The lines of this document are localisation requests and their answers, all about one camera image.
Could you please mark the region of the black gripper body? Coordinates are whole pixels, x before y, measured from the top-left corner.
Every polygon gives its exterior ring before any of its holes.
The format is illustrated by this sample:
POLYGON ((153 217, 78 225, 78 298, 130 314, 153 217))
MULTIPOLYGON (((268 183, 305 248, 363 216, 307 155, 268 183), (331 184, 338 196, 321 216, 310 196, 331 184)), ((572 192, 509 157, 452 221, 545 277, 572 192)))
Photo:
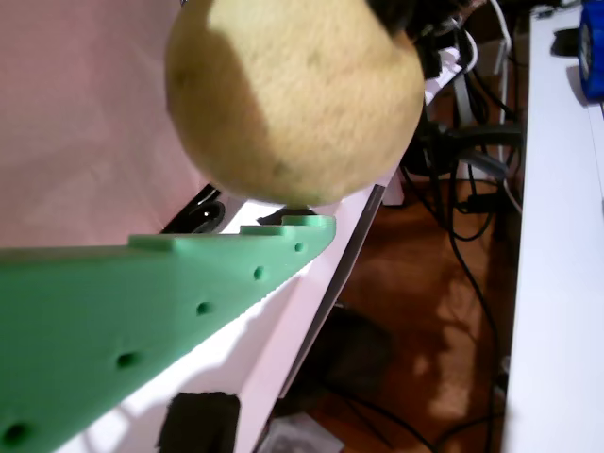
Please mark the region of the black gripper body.
POLYGON ((417 43, 425 25, 421 1, 371 0, 370 8, 394 42, 417 43))

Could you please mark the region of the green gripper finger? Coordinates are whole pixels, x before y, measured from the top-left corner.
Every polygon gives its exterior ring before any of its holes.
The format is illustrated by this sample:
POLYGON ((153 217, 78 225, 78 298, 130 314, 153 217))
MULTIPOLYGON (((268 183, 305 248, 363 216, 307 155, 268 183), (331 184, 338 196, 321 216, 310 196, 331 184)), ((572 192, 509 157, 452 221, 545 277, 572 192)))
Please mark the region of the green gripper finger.
POLYGON ((1 448, 48 452, 293 277, 336 221, 1 253, 1 448))

